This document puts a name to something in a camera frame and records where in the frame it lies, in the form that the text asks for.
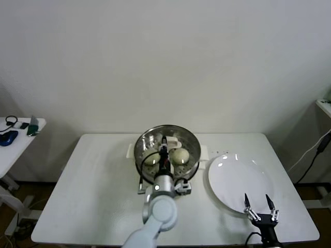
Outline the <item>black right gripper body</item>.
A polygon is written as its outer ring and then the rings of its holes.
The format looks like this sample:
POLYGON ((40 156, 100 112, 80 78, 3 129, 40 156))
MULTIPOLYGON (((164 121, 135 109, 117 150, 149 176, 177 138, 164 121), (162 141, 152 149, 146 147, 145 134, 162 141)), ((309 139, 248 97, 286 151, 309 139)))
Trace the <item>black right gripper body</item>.
POLYGON ((260 230, 262 242, 279 242, 275 232, 278 223, 272 220, 272 215, 258 214, 258 218, 253 219, 252 224, 260 230))

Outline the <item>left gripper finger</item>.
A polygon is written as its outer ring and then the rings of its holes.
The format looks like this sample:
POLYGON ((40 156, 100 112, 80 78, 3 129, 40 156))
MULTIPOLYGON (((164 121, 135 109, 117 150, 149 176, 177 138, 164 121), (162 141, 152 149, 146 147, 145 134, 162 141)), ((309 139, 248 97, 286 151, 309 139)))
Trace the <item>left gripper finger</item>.
POLYGON ((161 139, 161 144, 159 147, 159 154, 161 156, 167 156, 168 155, 168 142, 167 142, 167 137, 163 136, 161 139))

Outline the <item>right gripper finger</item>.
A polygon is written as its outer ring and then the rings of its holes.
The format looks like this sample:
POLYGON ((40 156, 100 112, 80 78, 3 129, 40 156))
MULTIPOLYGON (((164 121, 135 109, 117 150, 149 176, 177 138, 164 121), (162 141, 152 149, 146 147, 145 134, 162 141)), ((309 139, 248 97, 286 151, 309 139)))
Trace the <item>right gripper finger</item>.
POLYGON ((247 196, 247 194, 245 193, 245 208, 244 208, 244 213, 248 216, 248 219, 251 221, 255 221, 258 222, 260 220, 260 217, 258 216, 258 214, 252 209, 251 205, 250 205, 250 201, 249 198, 247 196))
POLYGON ((272 201, 272 199, 267 194, 265 196, 266 196, 268 207, 270 209, 271 221, 272 222, 278 222, 278 213, 279 213, 279 210, 276 209, 276 207, 275 207, 274 202, 272 201))

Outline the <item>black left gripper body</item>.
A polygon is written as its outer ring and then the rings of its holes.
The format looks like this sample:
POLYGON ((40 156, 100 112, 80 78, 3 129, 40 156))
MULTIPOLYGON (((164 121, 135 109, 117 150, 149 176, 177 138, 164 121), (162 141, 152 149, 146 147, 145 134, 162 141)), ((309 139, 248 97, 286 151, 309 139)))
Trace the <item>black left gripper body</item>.
POLYGON ((159 170, 158 170, 158 172, 156 172, 155 177, 162 176, 162 175, 166 175, 166 176, 170 176, 170 177, 173 176, 173 174, 171 173, 171 163, 170 163, 168 155, 162 155, 160 157, 159 170))

